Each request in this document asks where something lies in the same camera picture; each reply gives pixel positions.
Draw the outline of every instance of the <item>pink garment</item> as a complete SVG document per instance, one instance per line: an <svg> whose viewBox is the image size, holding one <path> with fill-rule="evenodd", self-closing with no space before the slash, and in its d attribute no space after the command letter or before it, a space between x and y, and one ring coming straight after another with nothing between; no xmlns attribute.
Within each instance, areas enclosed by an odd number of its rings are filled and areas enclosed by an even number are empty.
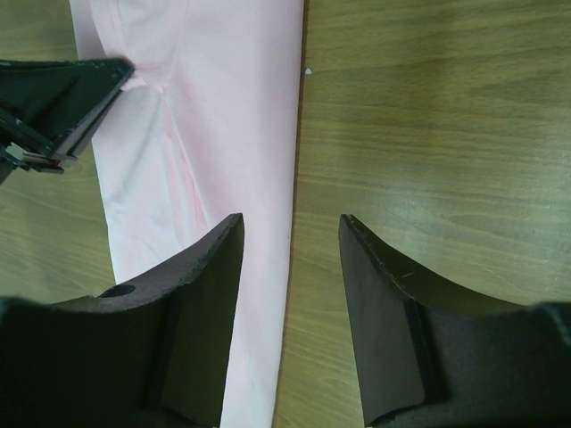
<svg viewBox="0 0 571 428"><path fill-rule="evenodd" d="M117 283L243 212L222 426L270 427L290 256L303 0L70 0L79 56L136 66L93 146Z"/></svg>

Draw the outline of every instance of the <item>pink fabric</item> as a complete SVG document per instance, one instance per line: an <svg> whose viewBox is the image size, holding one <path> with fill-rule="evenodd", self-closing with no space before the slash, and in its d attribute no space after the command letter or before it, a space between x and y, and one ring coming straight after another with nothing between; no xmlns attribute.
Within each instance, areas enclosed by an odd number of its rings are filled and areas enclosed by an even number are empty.
<svg viewBox="0 0 571 428"><path fill-rule="evenodd" d="M243 212L222 426L270 427L289 269L302 0L70 0L82 58L136 66L93 139L121 283Z"/></svg>

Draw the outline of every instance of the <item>table surface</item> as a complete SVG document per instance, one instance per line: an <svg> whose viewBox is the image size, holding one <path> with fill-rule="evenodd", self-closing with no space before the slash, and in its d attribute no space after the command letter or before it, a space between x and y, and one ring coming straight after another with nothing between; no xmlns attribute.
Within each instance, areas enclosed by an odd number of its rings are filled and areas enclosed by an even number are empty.
<svg viewBox="0 0 571 428"><path fill-rule="evenodd" d="M571 300L571 2L308 0L276 427L362 426L337 250L352 213L413 259L519 303ZM66 0L5 0L0 57L76 56ZM93 154L0 187L0 293L112 285Z"/></svg>

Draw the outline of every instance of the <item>wooden table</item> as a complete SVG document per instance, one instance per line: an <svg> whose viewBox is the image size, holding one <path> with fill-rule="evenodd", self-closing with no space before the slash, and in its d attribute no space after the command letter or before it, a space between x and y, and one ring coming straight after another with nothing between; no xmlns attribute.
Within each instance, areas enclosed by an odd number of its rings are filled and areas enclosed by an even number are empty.
<svg viewBox="0 0 571 428"><path fill-rule="evenodd" d="M307 0L294 257L275 426L362 426L336 229L441 275L570 300L571 2ZM75 57L66 0L5 0L0 57ZM112 284L92 153L0 187L2 294Z"/></svg>

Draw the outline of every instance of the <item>black plastic part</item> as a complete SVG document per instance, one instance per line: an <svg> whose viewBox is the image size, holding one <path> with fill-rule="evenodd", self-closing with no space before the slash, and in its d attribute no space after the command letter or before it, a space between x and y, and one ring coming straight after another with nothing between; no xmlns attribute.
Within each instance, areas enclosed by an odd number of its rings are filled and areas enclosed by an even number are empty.
<svg viewBox="0 0 571 428"><path fill-rule="evenodd" d="M23 169L62 171L81 154L132 73L122 59L0 61L0 158ZM26 155L13 156L10 144Z"/></svg>
<svg viewBox="0 0 571 428"><path fill-rule="evenodd" d="M12 174L14 168L8 160L0 158L0 185Z"/></svg>
<svg viewBox="0 0 571 428"><path fill-rule="evenodd" d="M571 426L571 304L470 291L353 216L339 245L367 426Z"/></svg>
<svg viewBox="0 0 571 428"><path fill-rule="evenodd" d="M99 298L0 299L0 426L219 426L243 248L236 214Z"/></svg>

